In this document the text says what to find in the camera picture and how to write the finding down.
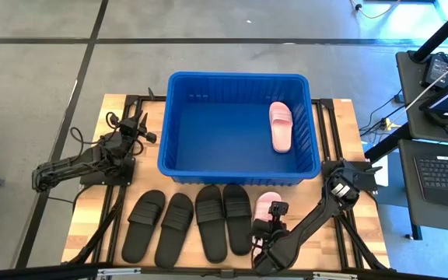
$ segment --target gray floor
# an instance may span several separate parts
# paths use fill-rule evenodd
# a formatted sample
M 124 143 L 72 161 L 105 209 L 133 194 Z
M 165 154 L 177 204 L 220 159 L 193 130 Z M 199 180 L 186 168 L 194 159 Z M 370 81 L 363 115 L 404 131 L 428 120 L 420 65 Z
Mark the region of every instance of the gray floor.
M 0 37 L 89 37 L 100 0 L 0 0 Z M 366 3 L 378 13 L 387 3 Z M 382 19 L 355 16 L 347 1 L 110 1 L 100 37 L 315 37 L 422 39 L 441 25 L 430 4 L 402 4 Z M 7 268 L 33 199 L 30 173 L 47 160 L 86 49 L 85 45 L 0 45 L 0 269 Z M 356 117 L 369 114 L 399 89 L 397 51 L 407 47 L 266 44 L 96 45 L 72 125 L 90 138 L 104 93 L 164 95 L 177 71 L 296 72 L 312 97 L 351 98 Z M 382 117 L 391 106 L 379 112 Z M 79 146 L 67 141 L 63 156 Z M 77 180 L 52 195 L 72 199 Z M 392 267 L 448 276 L 448 232 L 410 231 L 407 209 L 380 208 Z M 70 223 L 70 205 L 49 201 L 30 265 L 57 264 Z M 161 278 L 162 276 L 145 276 Z

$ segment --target blue plastic bin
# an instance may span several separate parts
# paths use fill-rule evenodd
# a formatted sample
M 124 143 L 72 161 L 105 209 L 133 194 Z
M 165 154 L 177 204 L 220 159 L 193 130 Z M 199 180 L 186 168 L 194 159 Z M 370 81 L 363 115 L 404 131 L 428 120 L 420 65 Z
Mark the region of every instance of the blue plastic bin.
M 274 151 L 269 106 L 292 111 Z M 178 183 L 294 185 L 320 172 L 309 83 L 301 75 L 178 72 L 169 80 L 158 167 Z

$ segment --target slide sandal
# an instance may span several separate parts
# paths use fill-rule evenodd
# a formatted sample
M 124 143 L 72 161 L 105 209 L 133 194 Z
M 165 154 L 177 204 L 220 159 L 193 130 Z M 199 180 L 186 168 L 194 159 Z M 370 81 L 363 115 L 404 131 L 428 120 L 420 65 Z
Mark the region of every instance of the slide sandal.
M 281 195 L 279 195 L 274 191 L 266 192 L 257 199 L 257 202 L 255 203 L 254 219 L 258 219 L 259 221 L 254 220 L 255 226 L 263 226 L 268 228 L 267 222 L 272 220 L 272 215 L 269 214 L 269 208 L 271 207 L 273 201 L 282 201 Z M 261 246 L 262 240 L 258 240 L 257 245 Z M 256 257 L 259 253 L 260 251 L 254 250 L 253 256 Z
M 196 221 L 207 260 L 218 264 L 226 259 L 227 242 L 224 209 L 219 188 L 208 185 L 196 196 Z
M 170 199 L 169 207 L 162 221 L 162 232 L 155 253 L 157 267 L 174 267 L 192 220 L 193 202 L 185 194 L 175 194 Z
M 128 218 L 128 233 L 122 247 L 124 261 L 135 264 L 145 256 L 163 207 L 165 195 L 162 191 L 147 191 L 136 202 Z
M 241 186 L 228 184 L 222 196 L 231 251 L 238 256 L 246 255 L 252 249 L 252 210 L 248 194 Z
M 276 152 L 288 152 L 292 147 L 292 112 L 281 102 L 273 102 L 269 107 L 272 147 Z

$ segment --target wooden table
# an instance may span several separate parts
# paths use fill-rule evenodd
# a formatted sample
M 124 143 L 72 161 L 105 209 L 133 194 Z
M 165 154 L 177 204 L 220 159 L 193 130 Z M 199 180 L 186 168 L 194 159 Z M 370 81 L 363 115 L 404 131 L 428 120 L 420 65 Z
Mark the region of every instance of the wooden table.
M 124 107 L 125 95 L 107 94 L 103 99 L 100 116 L 96 125 L 94 139 L 98 139 L 100 135 L 110 132 L 111 129 L 105 123 L 105 115 L 112 111 L 117 116 L 122 115 Z M 143 110 L 149 113 L 147 127 L 149 131 L 158 135 L 162 133 L 164 102 L 144 102 Z M 363 161 L 364 152 L 361 146 L 357 121 L 351 100 L 334 100 L 334 112 L 339 129 L 341 139 L 341 147 L 344 158 L 351 161 Z M 327 111 L 324 112 L 326 127 L 330 127 Z M 319 128 L 316 122 L 316 133 L 319 145 L 319 151 L 322 155 L 322 146 L 320 144 Z M 335 158 L 334 143 L 332 141 L 331 130 L 327 129 L 331 157 Z M 186 194 L 192 201 L 195 200 L 197 193 L 203 185 L 176 184 L 170 177 L 162 175 L 157 168 L 157 156 L 159 153 L 159 143 L 151 144 L 143 139 L 145 145 L 144 152 L 137 156 L 135 174 L 131 186 L 127 188 L 125 196 L 124 210 L 121 217 L 121 226 L 118 233 L 117 247 L 115 250 L 114 264 L 129 265 L 135 267 L 155 267 L 154 257 L 156 246 L 159 240 L 160 226 L 157 225 L 149 244 L 148 251 L 138 264 L 129 264 L 122 260 L 121 250 L 124 245 L 124 239 L 128 228 L 127 218 L 133 209 L 135 202 L 139 197 L 149 190 L 161 190 L 166 195 L 166 201 L 169 201 L 173 194 L 181 192 Z M 284 217 L 284 221 L 288 228 L 293 228 L 302 218 L 304 218 L 320 200 L 320 190 L 322 185 L 321 175 L 312 180 L 304 180 L 296 187 L 265 187 L 265 186 L 248 186 L 245 187 L 250 197 L 252 209 L 257 198 L 266 191 L 278 192 L 284 201 L 289 203 L 289 212 Z M 62 256 L 63 261 L 72 259 L 80 249 L 86 244 L 88 239 L 94 234 L 98 221 L 100 219 L 103 198 L 105 195 L 105 186 L 93 186 L 85 191 L 77 201 L 75 213 L 72 217 L 72 224 L 68 232 L 67 243 Z M 112 204 L 115 201 L 118 187 L 114 190 Z M 362 239 L 366 242 L 368 248 L 376 255 L 378 260 L 389 266 L 387 250 L 383 241 L 383 233 L 381 231 L 378 211 L 374 201 L 365 193 L 361 193 L 361 197 L 354 207 L 355 220 L 357 230 Z M 100 260 L 106 260 L 108 241 L 110 239 L 110 229 L 103 238 L 103 248 Z M 352 255 L 352 245 L 349 235 L 345 232 L 345 245 L 347 247 L 349 265 L 354 267 L 354 258 Z M 250 269 L 250 255 L 236 256 L 230 249 L 225 261 L 220 264 L 209 263 L 203 253 L 200 233 L 196 219 L 193 219 L 186 241 L 183 246 L 176 268 L 234 268 L 234 269 Z M 302 245 L 298 260 L 293 265 L 292 270 L 340 270 L 340 260 L 335 239 L 334 222 L 331 219 L 324 226 L 314 233 L 307 242 Z

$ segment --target black slipper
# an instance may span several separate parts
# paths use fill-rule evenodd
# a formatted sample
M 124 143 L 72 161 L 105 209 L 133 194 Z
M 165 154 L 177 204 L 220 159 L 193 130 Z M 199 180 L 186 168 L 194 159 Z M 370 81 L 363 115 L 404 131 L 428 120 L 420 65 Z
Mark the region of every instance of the black slipper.
M 252 210 L 248 194 L 241 186 L 228 184 L 222 196 L 231 251 L 238 256 L 246 255 L 252 249 Z
M 162 232 L 155 253 L 157 267 L 174 267 L 192 220 L 193 202 L 184 194 L 175 194 L 170 199 L 162 221 Z
M 219 189 L 214 185 L 202 188 L 196 196 L 195 209 L 205 256 L 211 263 L 218 264 L 227 256 L 224 209 Z
M 136 202 L 128 218 L 128 233 L 122 247 L 124 261 L 135 264 L 145 256 L 163 207 L 165 195 L 162 191 L 147 191 Z

